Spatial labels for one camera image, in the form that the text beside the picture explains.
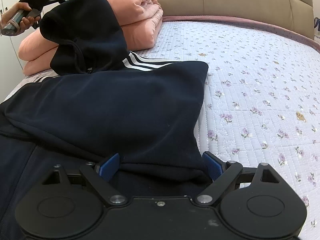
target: folded blanket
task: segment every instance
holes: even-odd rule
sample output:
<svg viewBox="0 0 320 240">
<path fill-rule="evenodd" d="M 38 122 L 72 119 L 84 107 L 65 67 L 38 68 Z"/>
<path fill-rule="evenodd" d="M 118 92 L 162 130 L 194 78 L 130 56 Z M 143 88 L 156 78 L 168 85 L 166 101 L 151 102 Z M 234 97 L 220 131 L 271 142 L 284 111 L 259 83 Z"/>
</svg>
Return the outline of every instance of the folded blanket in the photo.
<svg viewBox="0 0 320 240">
<path fill-rule="evenodd" d="M 108 0 L 124 32 L 128 50 L 152 48 L 162 25 L 163 11 L 157 0 Z M 45 39 L 37 29 L 19 47 L 19 58 L 28 61 L 25 75 L 50 68 L 58 44 Z"/>
<path fill-rule="evenodd" d="M 151 18 L 161 5 L 158 0 L 108 0 L 120 26 Z"/>
</svg>

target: mattress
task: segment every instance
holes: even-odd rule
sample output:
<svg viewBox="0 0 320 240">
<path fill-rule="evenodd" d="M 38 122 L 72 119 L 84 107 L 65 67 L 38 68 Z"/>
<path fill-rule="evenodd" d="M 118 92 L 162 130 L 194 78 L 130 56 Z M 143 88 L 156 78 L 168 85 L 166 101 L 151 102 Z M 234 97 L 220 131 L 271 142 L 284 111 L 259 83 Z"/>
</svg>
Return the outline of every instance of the mattress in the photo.
<svg viewBox="0 0 320 240">
<path fill-rule="evenodd" d="M 320 54 L 264 31 L 210 22 L 163 23 L 142 57 L 209 65 L 194 134 L 200 152 L 243 166 L 270 163 L 305 203 L 303 240 L 319 240 Z M 39 82 L 53 70 L 26 78 Z"/>
</svg>

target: navy jacket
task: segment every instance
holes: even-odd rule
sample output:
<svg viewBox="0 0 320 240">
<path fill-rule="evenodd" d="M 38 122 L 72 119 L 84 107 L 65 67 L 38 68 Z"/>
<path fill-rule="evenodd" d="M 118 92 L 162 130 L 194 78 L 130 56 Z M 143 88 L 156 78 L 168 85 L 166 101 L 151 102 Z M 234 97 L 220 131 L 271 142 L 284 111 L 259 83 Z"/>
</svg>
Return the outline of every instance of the navy jacket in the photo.
<svg viewBox="0 0 320 240">
<path fill-rule="evenodd" d="M 133 195 L 197 195 L 212 181 L 193 135 L 208 65 L 127 51 L 107 0 L 70 0 L 40 31 L 59 44 L 59 75 L 0 105 L 0 239 L 22 237 L 14 208 L 54 164 L 67 169 L 119 153 L 111 184 Z"/>
</svg>

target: human hand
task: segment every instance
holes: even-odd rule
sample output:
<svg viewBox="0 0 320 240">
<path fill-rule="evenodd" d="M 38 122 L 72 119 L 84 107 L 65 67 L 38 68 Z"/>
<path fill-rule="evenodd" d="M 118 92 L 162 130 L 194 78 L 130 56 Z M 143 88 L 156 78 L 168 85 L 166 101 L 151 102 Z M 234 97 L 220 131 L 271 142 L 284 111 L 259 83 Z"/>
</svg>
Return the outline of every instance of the human hand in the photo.
<svg viewBox="0 0 320 240">
<path fill-rule="evenodd" d="M 4 26 L 7 24 L 7 22 L 15 15 L 17 11 L 20 9 L 23 9 L 25 11 L 31 11 L 31 7 L 28 5 L 28 3 L 25 2 L 17 2 L 15 5 L 13 5 L 9 10 L 7 10 L 5 13 L 2 14 L 2 26 L 1 28 L 4 28 Z M 25 30 L 29 29 L 34 22 L 37 22 L 40 20 L 40 17 L 23 17 L 20 24 L 19 24 L 19 30 L 17 31 L 16 35 L 19 35 L 23 33 Z"/>
</svg>

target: bed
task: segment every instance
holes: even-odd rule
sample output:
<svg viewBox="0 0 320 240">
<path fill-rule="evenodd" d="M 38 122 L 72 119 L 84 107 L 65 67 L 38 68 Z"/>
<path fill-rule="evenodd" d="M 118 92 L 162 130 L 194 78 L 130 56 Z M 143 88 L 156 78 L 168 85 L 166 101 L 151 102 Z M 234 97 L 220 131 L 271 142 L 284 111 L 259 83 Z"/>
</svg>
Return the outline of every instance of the bed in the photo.
<svg viewBox="0 0 320 240">
<path fill-rule="evenodd" d="M 165 22 L 156 45 L 138 54 L 209 65 L 194 130 L 200 152 L 248 167 L 270 163 L 307 207 L 301 239 L 320 239 L 320 50 L 312 41 L 312 0 L 159 2 Z M 8 97 L 45 76 L 56 73 L 27 77 Z"/>
</svg>

